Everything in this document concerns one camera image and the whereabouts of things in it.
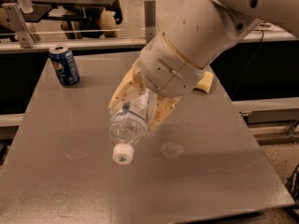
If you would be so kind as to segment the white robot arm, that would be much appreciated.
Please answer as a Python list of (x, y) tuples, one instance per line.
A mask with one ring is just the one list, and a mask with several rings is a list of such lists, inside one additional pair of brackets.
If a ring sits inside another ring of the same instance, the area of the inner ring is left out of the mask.
[(108, 110), (115, 114), (146, 89), (158, 95), (155, 127), (190, 93), (205, 68), (238, 44), (264, 21), (299, 36), (299, 0), (186, 0), (175, 18), (159, 32), (127, 72), (111, 97)]

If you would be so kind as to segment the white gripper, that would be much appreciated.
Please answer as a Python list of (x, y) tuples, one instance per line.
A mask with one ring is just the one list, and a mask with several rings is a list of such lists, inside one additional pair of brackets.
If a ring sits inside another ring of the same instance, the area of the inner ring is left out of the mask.
[(174, 111), (179, 96), (190, 93), (204, 73), (204, 69), (181, 59), (168, 45), (164, 34), (159, 33), (141, 50), (140, 59), (133, 63), (114, 91), (109, 113), (114, 115), (123, 104), (142, 95), (146, 85), (152, 90), (147, 125), (149, 131), (153, 130)]

